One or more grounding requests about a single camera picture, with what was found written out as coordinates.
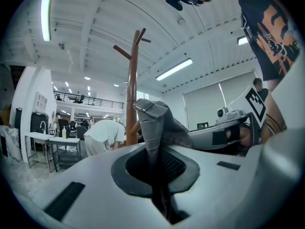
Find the black t-shirt with orange print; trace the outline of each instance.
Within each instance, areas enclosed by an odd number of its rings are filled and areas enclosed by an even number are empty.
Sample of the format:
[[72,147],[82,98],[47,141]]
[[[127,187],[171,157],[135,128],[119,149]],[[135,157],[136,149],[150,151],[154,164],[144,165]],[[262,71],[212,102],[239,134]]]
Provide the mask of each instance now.
[[281,79],[300,53],[288,28],[289,13],[279,0],[238,0],[250,27],[246,37],[261,66],[264,81]]

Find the person in black t-shirt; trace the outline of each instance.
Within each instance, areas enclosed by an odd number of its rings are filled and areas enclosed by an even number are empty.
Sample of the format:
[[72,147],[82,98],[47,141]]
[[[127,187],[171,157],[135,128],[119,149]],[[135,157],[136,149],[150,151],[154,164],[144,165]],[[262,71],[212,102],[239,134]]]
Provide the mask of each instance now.
[[[204,6],[211,0],[180,0],[186,4]],[[245,35],[255,53],[263,73],[263,80],[268,83],[268,90],[273,91],[287,74],[300,53],[300,44],[289,25],[293,24],[291,16],[280,0],[238,0],[246,21]],[[265,99],[269,124],[275,133],[284,127],[284,120],[272,95]],[[262,128],[262,143],[272,135],[268,128]],[[240,143],[250,146],[250,130],[240,127]]]
[[253,85],[257,90],[257,94],[261,97],[261,99],[265,102],[266,97],[268,96],[268,89],[263,88],[263,82],[261,78],[255,78],[253,81]]

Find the white t-shirt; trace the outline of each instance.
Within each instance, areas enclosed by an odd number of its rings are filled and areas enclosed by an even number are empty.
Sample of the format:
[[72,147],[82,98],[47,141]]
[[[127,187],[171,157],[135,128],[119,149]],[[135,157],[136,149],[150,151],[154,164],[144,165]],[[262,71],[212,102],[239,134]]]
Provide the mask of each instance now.
[[97,142],[108,140],[110,146],[114,142],[124,143],[125,128],[113,120],[101,120],[95,123],[84,136],[90,136]]

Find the floor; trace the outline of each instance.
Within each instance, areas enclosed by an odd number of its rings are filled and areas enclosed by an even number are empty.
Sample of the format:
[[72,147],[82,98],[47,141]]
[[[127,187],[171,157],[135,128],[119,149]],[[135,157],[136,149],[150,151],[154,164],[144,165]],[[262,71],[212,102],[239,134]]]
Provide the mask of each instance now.
[[[46,163],[36,163],[29,168],[25,162],[19,162],[11,165],[7,158],[2,156],[1,172],[5,176],[10,188],[13,192],[21,194],[30,199],[45,186],[46,182],[58,176],[65,169],[61,168],[58,172],[52,171],[50,173],[49,167]],[[54,169],[53,162],[51,162],[51,169]]]

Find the black rectangular slot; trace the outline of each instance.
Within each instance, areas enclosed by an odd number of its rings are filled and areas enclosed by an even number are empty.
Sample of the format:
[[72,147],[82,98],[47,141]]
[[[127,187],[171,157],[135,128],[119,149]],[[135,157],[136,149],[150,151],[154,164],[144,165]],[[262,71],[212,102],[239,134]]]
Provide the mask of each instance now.
[[232,170],[239,170],[239,167],[240,167],[240,165],[232,164],[232,163],[228,163],[228,162],[224,162],[224,161],[220,161],[217,165],[223,166],[225,168],[232,169]]
[[71,182],[44,210],[54,219],[61,221],[70,207],[73,205],[85,185],[79,182]]

